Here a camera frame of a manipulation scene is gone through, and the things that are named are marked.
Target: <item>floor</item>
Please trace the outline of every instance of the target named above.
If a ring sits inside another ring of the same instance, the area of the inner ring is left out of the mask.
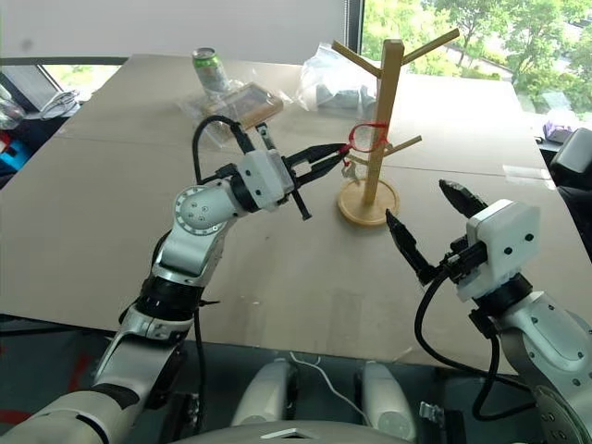
[[[30,325],[27,321],[0,322],[3,331]],[[0,434],[24,419],[27,413],[38,411],[61,394],[88,386],[93,369],[108,344],[102,334],[82,331],[0,336],[0,340]],[[194,343],[187,342],[186,349],[189,361],[179,377],[179,391],[196,388]],[[205,354],[208,367],[205,430],[228,426],[242,392],[261,366],[278,357],[289,359],[284,351],[215,344],[205,344]],[[316,356],[305,354],[300,357],[309,361],[316,359]],[[324,356],[320,366],[326,370],[336,389],[353,399],[354,376],[362,364],[359,360]],[[460,377],[429,366],[390,363],[388,368],[400,382],[414,412],[417,412],[420,401],[466,412],[464,420],[469,443],[542,441],[535,411],[496,423],[475,421],[470,412],[480,388],[478,379]],[[522,393],[504,387],[496,387],[491,398],[487,404],[491,412],[528,401]],[[126,442],[156,443],[166,412],[163,408],[143,414]],[[295,419],[359,423],[357,413],[331,394],[321,376],[308,367],[300,368],[294,416]],[[445,442],[434,425],[419,418],[416,423],[418,442]]]

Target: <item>blue object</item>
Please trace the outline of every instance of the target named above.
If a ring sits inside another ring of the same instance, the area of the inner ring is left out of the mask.
[[[0,154],[0,161],[17,171],[20,171],[30,158],[31,153],[21,141],[11,141]]]

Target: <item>wooden mug tree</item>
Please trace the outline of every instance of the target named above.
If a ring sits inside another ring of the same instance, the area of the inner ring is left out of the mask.
[[[408,55],[404,54],[405,46],[401,40],[385,40],[382,46],[381,68],[375,67],[339,42],[333,42],[332,48],[376,77],[377,98],[374,121],[386,123],[386,132],[388,133],[401,67],[433,51],[442,44],[454,40],[458,36],[459,30],[452,30]],[[374,130],[372,137],[373,150],[370,152],[368,160],[352,154],[348,155],[354,162],[367,166],[366,178],[346,183],[338,198],[341,213],[351,222],[365,227],[376,227],[384,224],[386,222],[385,211],[387,208],[393,212],[396,212],[399,208],[397,192],[385,180],[380,179],[382,159],[422,140],[421,136],[417,136],[397,146],[387,143],[380,143],[380,146],[377,146],[381,131],[385,130]]]

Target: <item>green can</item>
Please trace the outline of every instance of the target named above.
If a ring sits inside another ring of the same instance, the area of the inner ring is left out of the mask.
[[[191,53],[191,58],[207,93],[226,93],[230,89],[222,62],[213,48],[198,48]]]

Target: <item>white wall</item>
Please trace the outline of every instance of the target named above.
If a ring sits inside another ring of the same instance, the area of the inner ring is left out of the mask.
[[[0,0],[2,57],[187,55],[301,63],[343,41],[344,0]]]

